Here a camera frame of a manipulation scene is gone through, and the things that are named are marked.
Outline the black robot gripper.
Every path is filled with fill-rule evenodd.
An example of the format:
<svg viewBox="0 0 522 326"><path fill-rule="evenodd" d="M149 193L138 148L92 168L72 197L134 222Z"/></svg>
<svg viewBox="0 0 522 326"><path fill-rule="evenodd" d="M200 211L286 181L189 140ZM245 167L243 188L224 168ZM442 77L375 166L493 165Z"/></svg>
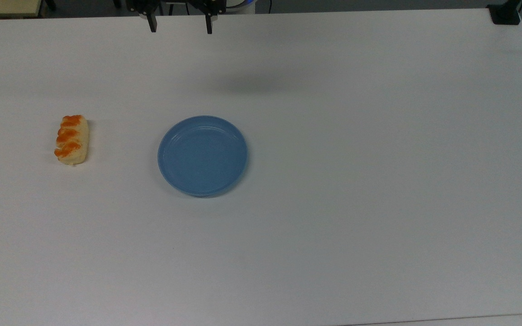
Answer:
<svg viewBox="0 0 522 326"><path fill-rule="evenodd" d="M129 12L136 12L146 16L152 33L157 31L157 19L154 15L163 3L187 4L205 15L207 34L212 34L212 19L219 13L226 12L225 0L127 0Z"/></svg>

